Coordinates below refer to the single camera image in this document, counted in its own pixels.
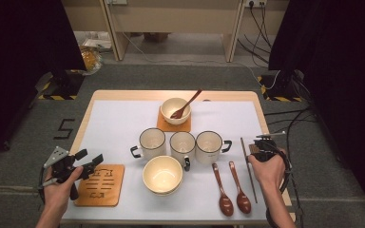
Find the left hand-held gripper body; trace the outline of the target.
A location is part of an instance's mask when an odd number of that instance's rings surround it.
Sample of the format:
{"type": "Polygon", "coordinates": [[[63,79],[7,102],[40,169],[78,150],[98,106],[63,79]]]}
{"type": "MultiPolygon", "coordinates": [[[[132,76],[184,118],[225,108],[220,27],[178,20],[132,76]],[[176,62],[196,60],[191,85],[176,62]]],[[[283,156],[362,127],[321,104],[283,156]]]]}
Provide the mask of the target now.
{"type": "Polygon", "coordinates": [[[74,155],[70,155],[67,150],[56,146],[50,157],[43,165],[43,169],[51,168],[51,178],[43,182],[43,187],[53,183],[65,182],[74,171],[76,162],[74,155]]]}

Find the single thin wooden chopstick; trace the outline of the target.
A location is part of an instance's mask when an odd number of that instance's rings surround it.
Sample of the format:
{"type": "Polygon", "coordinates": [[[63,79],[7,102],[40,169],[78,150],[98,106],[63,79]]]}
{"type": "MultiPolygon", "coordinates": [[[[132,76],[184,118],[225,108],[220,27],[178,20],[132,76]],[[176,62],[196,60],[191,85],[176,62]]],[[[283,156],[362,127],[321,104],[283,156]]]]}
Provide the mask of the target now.
{"type": "Polygon", "coordinates": [[[248,156],[247,156],[247,153],[246,153],[246,147],[245,147],[245,142],[244,142],[243,137],[240,137],[240,144],[241,144],[241,149],[242,149],[244,161],[245,161],[245,164],[246,164],[247,172],[248,172],[248,175],[249,175],[251,188],[252,188],[252,192],[253,192],[253,195],[254,195],[254,200],[255,200],[255,203],[258,203],[257,192],[256,192],[256,189],[255,189],[253,175],[252,175],[252,172],[251,172],[252,170],[250,168],[249,161],[247,160],[248,156]]]}

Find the carved wooden coaster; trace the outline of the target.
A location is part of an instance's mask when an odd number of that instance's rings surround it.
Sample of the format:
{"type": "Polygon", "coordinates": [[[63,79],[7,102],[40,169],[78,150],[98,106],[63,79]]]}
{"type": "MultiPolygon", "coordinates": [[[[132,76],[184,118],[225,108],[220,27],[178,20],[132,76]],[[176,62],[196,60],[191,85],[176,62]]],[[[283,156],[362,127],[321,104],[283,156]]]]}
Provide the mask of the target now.
{"type": "Polygon", "coordinates": [[[164,117],[162,112],[158,113],[157,127],[160,128],[164,132],[176,132],[176,131],[186,131],[189,132],[191,130],[191,117],[182,123],[182,124],[171,124],[168,123],[164,117]]]}
{"type": "Polygon", "coordinates": [[[100,164],[88,180],[78,186],[76,206],[115,207],[119,203],[125,167],[122,164],[100,164]]]}

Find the dark wooden spoon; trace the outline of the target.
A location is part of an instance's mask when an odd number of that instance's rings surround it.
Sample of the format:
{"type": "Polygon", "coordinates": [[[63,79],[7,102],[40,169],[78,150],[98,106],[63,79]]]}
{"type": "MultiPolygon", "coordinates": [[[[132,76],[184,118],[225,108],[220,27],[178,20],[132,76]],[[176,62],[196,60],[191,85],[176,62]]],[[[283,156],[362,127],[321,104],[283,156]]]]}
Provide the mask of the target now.
{"type": "Polygon", "coordinates": [[[216,163],[212,164],[212,170],[214,172],[216,181],[218,183],[219,189],[220,189],[220,199],[219,199],[219,207],[221,209],[221,212],[227,216],[231,217],[234,214],[234,206],[231,201],[231,199],[228,198],[228,196],[225,194],[222,183],[221,183],[221,176],[219,172],[219,167],[216,163]]]}
{"type": "Polygon", "coordinates": [[[238,191],[237,198],[236,198],[237,205],[238,205],[239,209],[243,212],[243,214],[250,214],[251,210],[252,210],[251,201],[250,201],[250,199],[248,199],[248,197],[245,195],[245,193],[241,189],[239,177],[238,177],[238,174],[236,171],[236,166],[232,161],[229,162],[229,168],[230,168],[232,177],[234,179],[234,182],[236,184],[237,191],[238,191]]]}
{"type": "Polygon", "coordinates": [[[180,109],[176,110],[171,116],[171,119],[180,119],[185,111],[185,109],[202,93],[201,89],[198,89],[197,92],[191,97],[191,99],[180,109]]]}

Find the cream ceramic bowl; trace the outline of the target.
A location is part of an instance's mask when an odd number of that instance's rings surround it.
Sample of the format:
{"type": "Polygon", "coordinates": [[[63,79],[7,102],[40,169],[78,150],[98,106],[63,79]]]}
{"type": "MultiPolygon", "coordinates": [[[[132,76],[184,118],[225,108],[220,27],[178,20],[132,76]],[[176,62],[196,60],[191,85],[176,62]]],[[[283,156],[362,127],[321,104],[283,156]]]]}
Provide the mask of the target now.
{"type": "Polygon", "coordinates": [[[147,189],[171,189],[179,186],[182,179],[183,168],[170,156],[153,158],[143,170],[143,182],[147,189]]]}
{"type": "Polygon", "coordinates": [[[168,196],[173,194],[174,192],[176,192],[178,189],[180,188],[180,186],[176,186],[174,188],[171,189],[156,189],[156,188],[148,188],[148,190],[150,192],[152,192],[153,194],[157,195],[157,196],[168,196]]]}
{"type": "Polygon", "coordinates": [[[191,114],[191,107],[188,106],[182,116],[179,119],[172,119],[172,114],[182,108],[186,104],[186,100],[182,98],[170,98],[163,102],[161,105],[161,113],[163,118],[169,123],[169,124],[183,124],[185,123],[191,114]]]}

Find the person's right hand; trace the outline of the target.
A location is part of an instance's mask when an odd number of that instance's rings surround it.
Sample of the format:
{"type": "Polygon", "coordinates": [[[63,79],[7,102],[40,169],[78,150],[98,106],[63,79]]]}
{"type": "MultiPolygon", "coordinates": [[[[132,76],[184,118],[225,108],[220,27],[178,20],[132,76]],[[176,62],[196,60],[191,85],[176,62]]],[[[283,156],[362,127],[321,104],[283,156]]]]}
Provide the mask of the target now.
{"type": "Polygon", "coordinates": [[[281,156],[276,155],[269,161],[250,162],[257,181],[263,189],[280,188],[284,179],[285,163],[281,156]]]}

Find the person's left hand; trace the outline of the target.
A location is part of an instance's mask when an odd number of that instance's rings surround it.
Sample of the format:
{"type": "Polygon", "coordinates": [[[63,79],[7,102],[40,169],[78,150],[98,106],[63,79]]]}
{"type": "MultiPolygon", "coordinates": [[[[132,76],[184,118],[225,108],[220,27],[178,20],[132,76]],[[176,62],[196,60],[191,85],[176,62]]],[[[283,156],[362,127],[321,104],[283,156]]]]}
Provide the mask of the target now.
{"type": "Polygon", "coordinates": [[[45,192],[45,208],[44,211],[53,212],[54,214],[64,214],[67,210],[68,199],[71,187],[76,182],[83,171],[82,166],[78,166],[70,174],[68,179],[63,183],[53,183],[46,186],[45,192]]]}

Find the white table mat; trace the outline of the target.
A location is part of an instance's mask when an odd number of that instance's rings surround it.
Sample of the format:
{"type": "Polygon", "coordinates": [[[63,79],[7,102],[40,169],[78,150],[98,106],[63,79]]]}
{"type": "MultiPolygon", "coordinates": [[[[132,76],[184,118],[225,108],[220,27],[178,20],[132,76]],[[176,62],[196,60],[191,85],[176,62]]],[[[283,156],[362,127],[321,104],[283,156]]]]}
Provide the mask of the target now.
{"type": "Polygon", "coordinates": [[[229,162],[236,166],[240,185],[251,200],[252,211],[246,215],[236,208],[234,215],[225,216],[219,207],[220,190],[212,167],[192,162],[191,170],[183,174],[180,188],[171,195],[157,196],[143,182],[146,160],[135,159],[130,148],[139,142],[140,134],[154,127],[158,120],[159,101],[96,101],[93,104],[85,134],[76,148],[86,149],[89,162],[99,154],[107,164],[125,167],[119,203],[115,207],[79,207],[71,203],[63,216],[64,222],[138,224],[256,224],[264,223],[265,203],[259,184],[254,180],[258,203],[255,203],[241,149],[240,137],[246,144],[262,133],[255,105],[252,102],[194,102],[191,104],[191,134],[212,130],[232,146],[220,154],[217,165],[227,196],[237,196],[229,162]]]}

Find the white mug with black rim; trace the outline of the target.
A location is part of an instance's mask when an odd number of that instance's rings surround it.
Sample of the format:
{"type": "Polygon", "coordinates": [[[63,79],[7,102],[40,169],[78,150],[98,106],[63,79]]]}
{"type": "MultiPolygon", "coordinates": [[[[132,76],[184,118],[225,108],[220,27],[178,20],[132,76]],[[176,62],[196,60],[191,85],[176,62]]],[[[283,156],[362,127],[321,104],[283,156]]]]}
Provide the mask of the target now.
{"type": "Polygon", "coordinates": [[[212,164],[221,153],[228,152],[231,146],[232,142],[223,140],[217,132],[203,131],[196,138],[196,160],[202,164],[212,164]]]}
{"type": "Polygon", "coordinates": [[[189,132],[176,132],[170,138],[171,156],[175,158],[185,171],[191,168],[195,159],[196,141],[189,132]]]}
{"type": "Polygon", "coordinates": [[[130,153],[135,159],[151,159],[166,154],[165,134],[156,127],[147,128],[139,138],[139,143],[130,148],[130,153]]]}

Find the yellow black hazard tape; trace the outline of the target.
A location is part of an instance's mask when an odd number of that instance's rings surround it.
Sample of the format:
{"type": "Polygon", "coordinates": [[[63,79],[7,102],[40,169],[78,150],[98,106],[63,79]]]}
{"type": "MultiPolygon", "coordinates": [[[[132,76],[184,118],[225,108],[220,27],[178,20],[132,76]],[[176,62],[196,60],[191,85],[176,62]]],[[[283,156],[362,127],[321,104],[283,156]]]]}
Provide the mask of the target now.
{"type": "Polygon", "coordinates": [[[260,90],[266,101],[300,102],[301,98],[292,80],[279,76],[261,75],[258,77],[260,90]]]}
{"type": "Polygon", "coordinates": [[[53,85],[53,75],[47,73],[43,75],[36,85],[37,98],[39,100],[52,100],[52,101],[65,101],[65,100],[75,100],[76,96],[62,97],[58,95],[52,95],[51,92],[54,88],[53,85]]]}

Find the black stand base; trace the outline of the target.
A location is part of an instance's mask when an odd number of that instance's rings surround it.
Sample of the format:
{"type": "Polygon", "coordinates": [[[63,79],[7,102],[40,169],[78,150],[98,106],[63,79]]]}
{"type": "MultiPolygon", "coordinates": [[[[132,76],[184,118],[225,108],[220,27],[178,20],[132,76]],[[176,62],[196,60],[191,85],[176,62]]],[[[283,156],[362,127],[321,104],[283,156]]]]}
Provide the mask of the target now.
{"type": "Polygon", "coordinates": [[[58,76],[53,76],[54,88],[51,94],[62,97],[76,96],[84,79],[85,77],[76,70],[65,70],[58,76]]]}
{"type": "Polygon", "coordinates": [[[270,101],[299,101],[294,71],[281,71],[272,75],[261,75],[259,83],[262,95],[270,101]]]}

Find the yellow plastic bag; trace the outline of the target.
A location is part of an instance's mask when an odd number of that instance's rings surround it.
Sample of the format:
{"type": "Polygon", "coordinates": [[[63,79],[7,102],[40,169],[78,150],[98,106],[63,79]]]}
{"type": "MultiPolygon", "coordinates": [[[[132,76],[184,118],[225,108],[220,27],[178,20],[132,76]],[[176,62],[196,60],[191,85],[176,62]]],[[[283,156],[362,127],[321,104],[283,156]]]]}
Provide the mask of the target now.
{"type": "Polygon", "coordinates": [[[85,63],[83,75],[92,75],[102,67],[102,56],[95,47],[80,46],[81,55],[85,63]]]}

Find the black curtain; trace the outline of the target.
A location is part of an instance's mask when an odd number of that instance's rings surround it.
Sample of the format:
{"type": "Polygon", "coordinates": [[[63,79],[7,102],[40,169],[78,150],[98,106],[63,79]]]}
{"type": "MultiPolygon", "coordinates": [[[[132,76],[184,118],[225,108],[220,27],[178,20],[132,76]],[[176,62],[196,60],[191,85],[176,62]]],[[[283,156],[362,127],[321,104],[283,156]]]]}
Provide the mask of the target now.
{"type": "Polygon", "coordinates": [[[62,0],[0,0],[0,143],[44,74],[84,67],[62,0]]]}
{"type": "Polygon", "coordinates": [[[269,67],[303,73],[339,154],[365,193],[365,0],[289,0],[269,67]]]}

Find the white papers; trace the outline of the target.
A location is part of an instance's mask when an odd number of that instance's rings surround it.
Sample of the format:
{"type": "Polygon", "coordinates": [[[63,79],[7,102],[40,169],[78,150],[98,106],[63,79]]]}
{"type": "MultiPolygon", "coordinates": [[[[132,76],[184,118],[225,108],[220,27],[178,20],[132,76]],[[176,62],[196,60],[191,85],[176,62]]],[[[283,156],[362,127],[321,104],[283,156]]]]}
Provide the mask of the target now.
{"type": "Polygon", "coordinates": [[[99,50],[107,50],[112,48],[111,42],[106,40],[86,39],[83,42],[83,45],[85,47],[97,48],[99,50]]]}

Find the white wall socket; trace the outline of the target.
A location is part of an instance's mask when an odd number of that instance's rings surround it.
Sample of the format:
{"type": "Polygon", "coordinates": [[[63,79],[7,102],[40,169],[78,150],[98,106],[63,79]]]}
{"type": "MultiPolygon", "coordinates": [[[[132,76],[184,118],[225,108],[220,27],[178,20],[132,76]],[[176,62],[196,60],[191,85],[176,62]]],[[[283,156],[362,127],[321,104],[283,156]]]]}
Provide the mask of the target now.
{"type": "Polygon", "coordinates": [[[267,4],[267,0],[246,0],[245,6],[247,8],[262,8],[267,4]]]}

